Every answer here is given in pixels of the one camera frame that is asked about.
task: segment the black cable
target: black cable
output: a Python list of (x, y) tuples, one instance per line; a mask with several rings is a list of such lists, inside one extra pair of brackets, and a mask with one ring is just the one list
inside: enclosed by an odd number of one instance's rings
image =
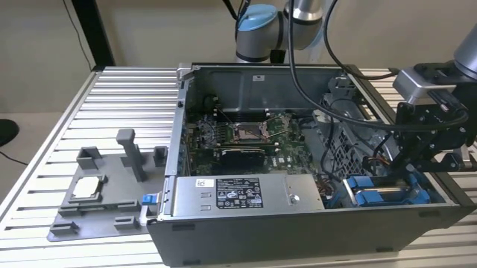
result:
[[(339, 98), (339, 99), (335, 99), (332, 104), (331, 104), (331, 108), (333, 106), (333, 104), (337, 102), (337, 101), (349, 101), (352, 102), (356, 106), (359, 105), (353, 99), (347, 99), (347, 98)], [(353, 129), (353, 127), (351, 127), (351, 130), (355, 134), (355, 136), (357, 137), (357, 139), (364, 143), (364, 145), (367, 145), (367, 147), (371, 149), (371, 150), (375, 150), (375, 147), (371, 145), (371, 143), (368, 142), (368, 140), (365, 140), (365, 138), (363, 138), (363, 136), (360, 136), (360, 134), (357, 133), (357, 131)]]
[(328, 50), (328, 53), (331, 54), (332, 59), (351, 75), (353, 75), (357, 78), (365, 79), (365, 80), (380, 80), (380, 79), (384, 79), (384, 78), (397, 75), (399, 71), (392, 71), (389, 74), (380, 75), (380, 76), (367, 76), (367, 75), (359, 74), (339, 60), (339, 58), (332, 50), (331, 42), (328, 40), (328, 24), (331, 23), (332, 12), (333, 12), (335, 6), (337, 5), (337, 2), (339, 2), (339, 0), (335, 0), (331, 5), (331, 9), (328, 10), (325, 23), (324, 23), (324, 40), (325, 40), (326, 50)]
[(373, 157), (379, 156), (379, 152), (381, 150), (381, 147), (385, 145), (388, 142), (389, 138), (392, 136), (392, 133), (388, 133), (387, 136), (384, 137), (383, 141), (380, 142), (379, 146), (376, 146), (375, 151), (373, 151)]
[[(289, 10), (293, 10), (293, 6), (294, 6), (294, 0), (289, 1)], [(469, 114), (463, 111), (461, 115), (457, 119), (455, 119), (453, 121), (445, 122), (445, 123), (440, 123), (436, 125), (388, 125), (388, 124), (383, 124), (383, 123), (373, 123), (373, 122), (368, 122), (368, 121), (363, 121), (355, 118), (351, 118), (340, 113), (336, 113), (335, 111), (329, 110), (326, 107), (324, 107), (322, 105), (320, 105), (306, 94), (306, 92), (304, 91), (301, 84), (298, 82), (298, 76), (297, 76), (297, 68), (296, 68), (296, 56), (294, 56), (294, 40), (293, 40), (293, 20), (288, 20), (289, 23), (289, 35), (288, 35), (288, 41), (289, 41), (289, 62), (290, 62), (290, 74), (292, 74), (292, 78), (293, 78), (293, 83), (294, 86), (297, 88), (298, 93), (301, 94), (301, 96), (306, 99), (308, 102), (310, 102), (320, 111), (322, 111), (325, 114), (328, 114), (331, 117), (349, 123), (353, 124), (356, 126), (361, 126), (361, 127), (369, 127), (369, 128), (375, 128), (379, 130), (387, 130), (387, 131), (408, 131), (408, 132), (428, 132), (428, 131), (433, 131), (433, 130), (447, 130), (451, 127), (456, 127), (460, 126), (461, 124), (464, 124), (468, 119), (469, 119)]]
[(78, 28), (77, 28), (77, 25), (75, 25), (75, 22), (74, 22), (74, 19), (73, 19), (73, 15), (70, 14), (70, 9), (69, 9), (66, 0), (63, 0), (63, 5), (66, 6), (66, 10), (67, 10), (67, 13), (69, 13), (69, 18), (70, 18), (70, 21), (71, 21), (71, 23), (73, 23), (73, 25), (74, 25), (74, 28), (75, 28), (75, 32), (77, 32), (77, 36), (78, 36), (78, 41), (79, 41), (79, 43), (81, 43), (81, 48), (82, 48), (82, 51), (83, 51), (85, 58), (87, 59), (89, 67), (90, 67), (90, 71), (91, 71), (91, 70), (93, 70), (91, 62), (90, 62), (87, 53), (85, 52), (85, 47), (83, 47), (83, 43), (82, 43), (81, 33), (78, 32)]
[(250, 3), (253, 2), (253, 0), (242, 0), (241, 2), (241, 6), (238, 8), (238, 15), (237, 15), (237, 21), (236, 21), (236, 40), (237, 40), (237, 33), (240, 31), (240, 25), (241, 25), (241, 20), (242, 20), (242, 17), (245, 15), (245, 13), (248, 12), (248, 9), (249, 9), (249, 6), (250, 6)]
[(14, 159), (13, 157), (10, 157), (10, 156), (8, 156), (4, 152), (2, 152), (2, 151), (0, 151), (0, 155), (3, 155), (8, 160), (11, 160), (11, 161), (14, 161), (14, 162), (18, 162), (18, 163), (22, 164), (22, 165), (29, 166), (29, 164), (27, 164), (26, 162), (22, 162), (22, 161)]
[(232, 3), (230, 3), (230, 0), (222, 0), (222, 1), (224, 1), (224, 3), (225, 3), (225, 6), (226, 6), (228, 9), (229, 9), (229, 12), (230, 12), (232, 17), (234, 18), (234, 20), (237, 20), (237, 14), (236, 14), (234, 6), (233, 6)]
[(320, 165), (321, 165), (321, 169), (322, 171), (325, 172), (325, 174), (332, 178), (335, 179), (336, 181), (340, 181), (339, 177), (333, 175), (332, 172), (329, 172), (325, 168), (325, 158), (328, 156), (328, 152), (332, 148), (332, 141), (333, 141), (333, 134), (335, 134), (335, 120), (333, 120), (333, 117), (331, 118), (332, 119), (332, 122), (331, 122), (331, 132), (328, 134), (328, 139), (326, 139), (326, 142), (325, 142), (325, 152), (324, 154), (321, 155), (321, 159), (320, 159)]

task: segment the slotted aluminum surface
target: slotted aluminum surface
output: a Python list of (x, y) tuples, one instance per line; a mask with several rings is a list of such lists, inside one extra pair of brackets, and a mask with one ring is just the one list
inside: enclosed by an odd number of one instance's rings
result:
[[(364, 69), (364, 72), (367, 75), (381, 75), (387, 70)], [(0, 213), (4, 210), (6, 216), (0, 223), (0, 267), (163, 266), (149, 234), (57, 243), (50, 243), (46, 236), (77, 170), (78, 149), (97, 146), (103, 154), (122, 152), (115, 134), (123, 127), (135, 128), (142, 150), (169, 144), (176, 82), (176, 69), (107, 68), (91, 76), (91, 83), (81, 90), (71, 109), (2, 204)], [(393, 78), (388, 78), (372, 84), (396, 107), (403, 98), (392, 82)], [(477, 202), (477, 173), (452, 176)], [(452, 228), (428, 232), (400, 253), (232, 266), (302, 265), (349, 268), (477, 267), (477, 213), (467, 216)]]

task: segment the warning label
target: warning label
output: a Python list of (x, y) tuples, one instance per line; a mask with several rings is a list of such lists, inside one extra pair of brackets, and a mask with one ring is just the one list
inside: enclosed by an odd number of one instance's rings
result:
[(264, 208), (260, 178), (217, 179), (217, 207)]

